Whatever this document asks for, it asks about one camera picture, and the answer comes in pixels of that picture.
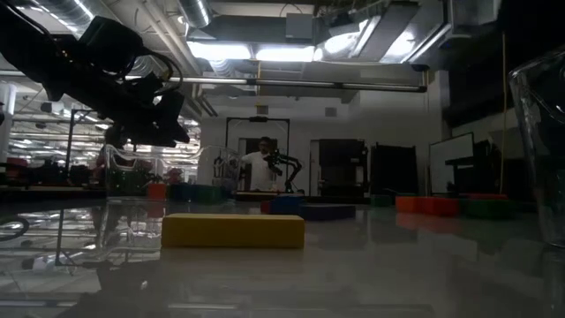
black equipment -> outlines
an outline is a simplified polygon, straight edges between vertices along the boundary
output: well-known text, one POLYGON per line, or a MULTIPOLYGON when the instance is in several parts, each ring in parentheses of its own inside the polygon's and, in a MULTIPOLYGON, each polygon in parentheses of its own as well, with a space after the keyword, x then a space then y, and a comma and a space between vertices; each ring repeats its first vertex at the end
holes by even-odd
MULTIPOLYGON (((292 190, 292 181, 297 176, 297 174, 302 170, 302 164, 297 158, 291 157, 289 155, 282 155, 279 153, 279 149, 275 150, 274 153, 263 158, 267 162, 268 168, 276 173, 277 176, 281 176, 283 171, 276 167, 277 164, 285 164, 287 167, 292 167, 292 173, 284 181, 284 192, 294 193, 292 190)), ((298 190, 298 193, 304 193, 304 190, 298 190)))
POLYGON ((135 144, 175 147, 189 142, 178 122, 184 97, 178 66, 168 57, 143 46, 141 37, 120 23, 94 17, 86 32, 76 40, 68 34, 50 34, 7 0, 0 0, 0 52, 29 79, 45 88, 50 101, 63 94, 96 110, 100 118, 111 118, 124 128, 135 144), (137 57, 160 59, 167 71, 160 77, 126 79, 137 57), (176 85, 164 87, 173 74, 176 85), (156 105, 153 99, 162 96, 156 105))

green block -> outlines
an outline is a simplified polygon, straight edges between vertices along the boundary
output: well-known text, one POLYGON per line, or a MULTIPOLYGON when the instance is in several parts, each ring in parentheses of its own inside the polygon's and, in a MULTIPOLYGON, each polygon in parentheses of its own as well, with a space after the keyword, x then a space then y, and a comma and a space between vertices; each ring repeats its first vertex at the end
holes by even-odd
POLYGON ((192 203, 218 204, 224 201, 222 189, 213 185, 192 185, 192 203))
POLYGON ((373 207, 390 207, 392 199, 388 195, 371 195, 371 206, 373 207))
POLYGON ((515 210, 508 200, 459 200, 461 214, 472 218, 506 220, 513 218, 515 210))

pillar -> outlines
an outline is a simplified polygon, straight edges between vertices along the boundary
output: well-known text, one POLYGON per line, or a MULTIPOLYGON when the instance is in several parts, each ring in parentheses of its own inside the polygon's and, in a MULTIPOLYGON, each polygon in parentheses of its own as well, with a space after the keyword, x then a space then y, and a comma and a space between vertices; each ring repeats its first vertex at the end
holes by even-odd
POLYGON ((11 119, 16 105, 16 92, 13 84, 0 83, 0 102, 4 114, 4 122, 0 125, 0 163, 5 163, 8 157, 8 142, 10 141, 11 119))

glossy table surface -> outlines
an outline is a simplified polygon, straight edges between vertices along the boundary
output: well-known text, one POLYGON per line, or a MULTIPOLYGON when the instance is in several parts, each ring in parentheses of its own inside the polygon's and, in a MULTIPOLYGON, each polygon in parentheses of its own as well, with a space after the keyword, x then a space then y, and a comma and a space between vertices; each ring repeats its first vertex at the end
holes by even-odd
MULTIPOLYGON (((17 212, 30 227, 0 241, 3 318, 565 317, 565 251, 540 241, 534 214, 358 207, 355 219, 307 223, 304 250, 161 251, 164 214, 259 213, 259 203, 17 212)), ((0 239, 22 226, 0 226, 0 239)))

dark blue block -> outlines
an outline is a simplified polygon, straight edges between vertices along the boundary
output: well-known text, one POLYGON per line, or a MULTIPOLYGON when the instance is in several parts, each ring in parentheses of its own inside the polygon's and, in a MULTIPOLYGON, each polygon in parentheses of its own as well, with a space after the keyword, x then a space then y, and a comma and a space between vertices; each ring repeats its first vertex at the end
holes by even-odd
POLYGON ((297 216, 300 214, 302 201, 299 197, 276 197, 271 200, 269 214, 297 216))

